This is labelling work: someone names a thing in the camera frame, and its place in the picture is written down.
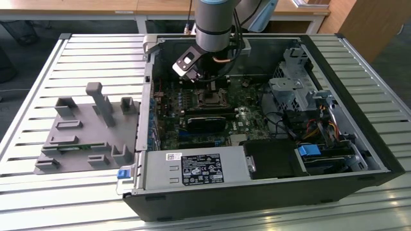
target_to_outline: blue latch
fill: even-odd
[[[121,169],[118,171],[118,179],[129,179],[131,178],[131,169]]]
[[[298,148],[298,151],[301,153],[301,156],[322,154],[319,146],[315,144],[303,145],[302,147]]]

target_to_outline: floor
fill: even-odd
[[[183,31],[185,23],[149,23],[151,33],[178,33]],[[22,47],[17,44],[10,33],[0,26],[0,46],[15,64],[19,74],[7,83],[0,84],[0,139],[15,118],[29,90],[37,80],[43,64],[53,51],[62,33],[121,34],[138,33],[134,21],[53,21],[35,22],[41,41]],[[373,63],[381,74],[406,104],[411,106],[411,68],[408,58],[411,53],[411,20],[405,24],[402,33],[396,36],[390,45]],[[10,89],[29,89],[2,92]]]

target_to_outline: wooden table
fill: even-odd
[[[191,9],[194,19],[195,2]],[[147,20],[186,20],[190,9],[190,0],[138,0],[137,21],[141,33],[147,33]],[[307,33],[318,32],[329,9],[297,8],[293,0],[279,0],[271,21],[310,21]]]
[[[146,34],[147,20],[186,20],[189,8],[190,0],[0,0],[0,20],[137,20]],[[271,21],[309,21],[307,33],[317,33],[329,14],[279,0]]]
[[[135,20],[138,0],[0,0],[0,20]]]

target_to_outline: barcode sticker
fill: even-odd
[[[182,160],[182,153],[167,153],[166,160]]]
[[[115,13],[135,13],[134,11],[115,11]]]

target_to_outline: table leg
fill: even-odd
[[[137,23],[138,23],[139,34],[147,34],[146,21],[147,21],[146,15],[137,15]]]
[[[317,34],[319,32],[321,26],[323,24],[326,16],[315,16],[307,28],[307,34]]]

